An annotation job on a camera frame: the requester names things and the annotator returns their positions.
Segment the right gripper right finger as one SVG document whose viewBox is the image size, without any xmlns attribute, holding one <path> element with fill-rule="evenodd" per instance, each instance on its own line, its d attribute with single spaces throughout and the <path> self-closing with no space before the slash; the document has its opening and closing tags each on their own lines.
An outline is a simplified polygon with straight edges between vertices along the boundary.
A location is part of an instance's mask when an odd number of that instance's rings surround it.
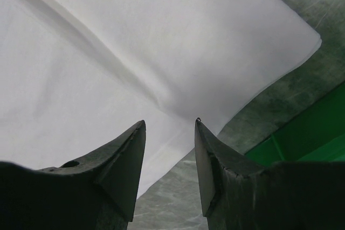
<svg viewBox="0 0 345 230">
<path fill-rule="evenodd" d="M 195 122 L 202 213 L 210 229 L 344 229 L 344 162 L 264 167 Z"/>
</svg>

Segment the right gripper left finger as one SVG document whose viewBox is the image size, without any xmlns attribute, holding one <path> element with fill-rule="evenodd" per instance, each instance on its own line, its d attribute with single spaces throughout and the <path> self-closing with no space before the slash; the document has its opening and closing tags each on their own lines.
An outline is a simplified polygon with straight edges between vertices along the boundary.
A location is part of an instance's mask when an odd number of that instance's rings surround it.
<svg viewBox="0 0 345 230">
<path fill-rule="evenodd" d="M 138 121 L 61 167 L 1 162 L 1 229 L 126 229 L 133 220 L 146 144 Z"/>
</svg>

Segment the white t-shirt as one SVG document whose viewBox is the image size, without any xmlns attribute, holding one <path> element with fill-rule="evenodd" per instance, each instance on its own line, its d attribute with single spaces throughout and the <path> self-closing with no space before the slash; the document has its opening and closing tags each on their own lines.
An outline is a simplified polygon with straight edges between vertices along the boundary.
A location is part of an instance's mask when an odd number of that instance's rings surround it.
<svg viewBox="0 0 345 230">
<path fill-rule="evenodd" d="M 144 194 L 321 46 L 281 0 L 1 0 L 1 159 L 59 166 L 144 120 Z"/>
</svg>

